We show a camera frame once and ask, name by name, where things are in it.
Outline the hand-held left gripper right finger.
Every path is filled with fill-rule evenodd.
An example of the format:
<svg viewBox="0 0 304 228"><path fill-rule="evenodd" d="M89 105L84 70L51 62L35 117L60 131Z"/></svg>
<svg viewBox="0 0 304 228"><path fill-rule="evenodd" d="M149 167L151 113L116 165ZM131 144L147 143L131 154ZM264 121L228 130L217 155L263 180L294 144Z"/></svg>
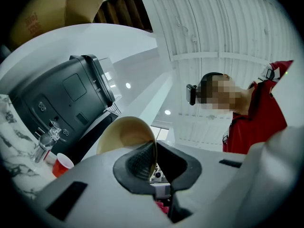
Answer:
<svg viewBox="0 0 304 228"><path fill-rule="evenodd" d="M168 217L182 221L207 208L241 167L245 155L158 141L158 165L171 187Z"/></svg>

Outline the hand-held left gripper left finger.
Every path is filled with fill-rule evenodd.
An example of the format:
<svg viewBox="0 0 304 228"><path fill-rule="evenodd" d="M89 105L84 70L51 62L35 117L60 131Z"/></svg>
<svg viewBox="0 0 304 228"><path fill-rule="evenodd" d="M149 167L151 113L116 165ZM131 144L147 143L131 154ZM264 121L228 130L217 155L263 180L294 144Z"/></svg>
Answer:
<svg viewBox="0 0 304 228"><path fill-rule="evenodd" d="M149 183L154 143L123 147L81 161L35 199L47 228L168 228Z"/></svg>

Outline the beige bowl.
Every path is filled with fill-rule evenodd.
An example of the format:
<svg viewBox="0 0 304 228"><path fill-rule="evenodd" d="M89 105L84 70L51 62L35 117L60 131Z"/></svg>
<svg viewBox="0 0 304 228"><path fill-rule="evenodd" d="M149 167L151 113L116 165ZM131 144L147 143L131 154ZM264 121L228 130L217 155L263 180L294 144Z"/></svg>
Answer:
<svg viewBox="0 0 304 228"><path fill-rule="evenodd" d="M104 130L97 145L97 154L116 149L152 142L152 163L149 177L152 176L157 163L156 140L150 126L134 116L118 117Z"/></svg>

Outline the red cloth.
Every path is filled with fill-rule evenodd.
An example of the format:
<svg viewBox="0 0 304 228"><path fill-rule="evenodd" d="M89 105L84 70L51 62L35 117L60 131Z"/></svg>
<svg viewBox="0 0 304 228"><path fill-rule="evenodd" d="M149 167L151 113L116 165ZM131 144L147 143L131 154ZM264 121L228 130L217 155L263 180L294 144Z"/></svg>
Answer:
<svg viewBox="0 0 304 228"><path fill-rule="evenodd" d="M168 214L169 209L170 209L170 204L166 199L156 200L155 203L162 210L163 213Z"/></svg>

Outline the red plastic cup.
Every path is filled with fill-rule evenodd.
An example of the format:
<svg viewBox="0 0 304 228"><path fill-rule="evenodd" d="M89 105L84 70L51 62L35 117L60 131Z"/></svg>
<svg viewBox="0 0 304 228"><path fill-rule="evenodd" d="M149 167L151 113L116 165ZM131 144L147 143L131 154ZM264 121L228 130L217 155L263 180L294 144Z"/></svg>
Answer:
<svg viewBox="0 0 304 228"><path fill-rule="evenodd" d="M58 153L56 161L53 165L52 173L55 177L58 178L73 167L73 162L66 155Z"/></svg>

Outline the chrome faucet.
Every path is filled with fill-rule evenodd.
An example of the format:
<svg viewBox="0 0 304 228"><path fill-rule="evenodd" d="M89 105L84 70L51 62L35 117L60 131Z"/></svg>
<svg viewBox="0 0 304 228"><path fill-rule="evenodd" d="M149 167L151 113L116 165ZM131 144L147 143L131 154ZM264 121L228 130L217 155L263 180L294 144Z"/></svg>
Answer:
<svg viewBox="0 0 304 228"><path fill-rule="evenodd" d="M38 165L44 160L46 154L60 139L60 132L62 129L60 128L59 123L51 120L50 123L50 129L39 137L38 147L36 149L36 152L32 156L32 162L36 165Z"/></svg>

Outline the person's red shirt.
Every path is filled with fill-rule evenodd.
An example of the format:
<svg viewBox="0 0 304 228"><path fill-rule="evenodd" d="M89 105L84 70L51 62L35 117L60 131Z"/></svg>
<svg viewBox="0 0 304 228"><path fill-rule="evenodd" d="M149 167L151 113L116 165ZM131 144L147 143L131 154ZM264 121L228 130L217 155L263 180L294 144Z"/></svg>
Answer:
<svg viewBox="0 0 304 228"><path fill-rule="evenodd" d="M224 152L247 154L253 144L265 142L287 127L272 90L292 63L292 60L270 63L251 83L248 88L253 86L255 89L248 115L233 113L232 122L222 139Z"/></svg>

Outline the black balcony railing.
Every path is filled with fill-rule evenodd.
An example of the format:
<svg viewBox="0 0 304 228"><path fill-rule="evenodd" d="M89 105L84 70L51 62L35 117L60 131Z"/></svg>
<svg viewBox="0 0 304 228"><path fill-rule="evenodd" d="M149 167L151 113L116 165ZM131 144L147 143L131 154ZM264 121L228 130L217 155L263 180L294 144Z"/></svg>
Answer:
<svg viewBox="0 0 304 228"><path fill-rule="evenodd" d="M106 108L105 110L112 113L112 114L115 114L117 116L119 116L121 114L121 111L119 110L116 103L113 103L110 107Z"/></svg>

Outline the white marble sink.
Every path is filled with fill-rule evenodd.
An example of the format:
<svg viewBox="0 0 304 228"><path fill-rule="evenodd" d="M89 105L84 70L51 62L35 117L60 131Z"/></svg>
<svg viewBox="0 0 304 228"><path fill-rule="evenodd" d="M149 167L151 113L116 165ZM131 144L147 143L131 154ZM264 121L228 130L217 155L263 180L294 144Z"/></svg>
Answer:
<svg viewBox="0 0 304 228"><path fill-rule="evenodd" d="M38 140L17 114L9 96L0 94L0 161L17 191L31 200L56 178L52 173L56 156L52 152L42 162L32 162L37 147Z"/></svg>

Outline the dark grey boxy machine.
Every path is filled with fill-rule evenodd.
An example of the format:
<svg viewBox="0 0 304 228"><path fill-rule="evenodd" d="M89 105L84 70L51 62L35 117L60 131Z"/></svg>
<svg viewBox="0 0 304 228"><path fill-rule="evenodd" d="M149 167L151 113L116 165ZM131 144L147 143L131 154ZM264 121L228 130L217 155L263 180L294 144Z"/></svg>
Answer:
<svg viewBox="0 0 304 228"><path fill-rule="evenodd" d="M94 55L70 56L9 95L29 131L39 138L59 124L60 139L52 148L79 163L90 147L79 140L106 108L115 102L101 64Z"/></svg>

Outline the brown wooden staircase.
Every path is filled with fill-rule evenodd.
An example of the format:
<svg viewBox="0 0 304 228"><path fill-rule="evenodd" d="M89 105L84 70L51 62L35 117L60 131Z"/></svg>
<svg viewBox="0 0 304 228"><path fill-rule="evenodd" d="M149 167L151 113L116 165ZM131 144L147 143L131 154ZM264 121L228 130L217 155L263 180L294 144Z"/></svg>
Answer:
<svg viewBox="0 0 304 228"><path fill-rule="evenodd" d="M100 6L93 22L123 25L153 32L142 0L106 0Z"/></svg>

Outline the large cardboard box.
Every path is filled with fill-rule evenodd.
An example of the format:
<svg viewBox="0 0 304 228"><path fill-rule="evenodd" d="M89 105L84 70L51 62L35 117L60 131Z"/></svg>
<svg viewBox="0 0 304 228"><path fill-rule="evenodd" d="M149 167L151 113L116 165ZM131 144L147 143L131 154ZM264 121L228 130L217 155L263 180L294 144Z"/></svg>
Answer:
<svg viewBox="0 0 304 228"><path fill-rule="evenodd" d="M7 42L15 50L62 27L92 23L103 0L30 0L13 24Z"/></svg>

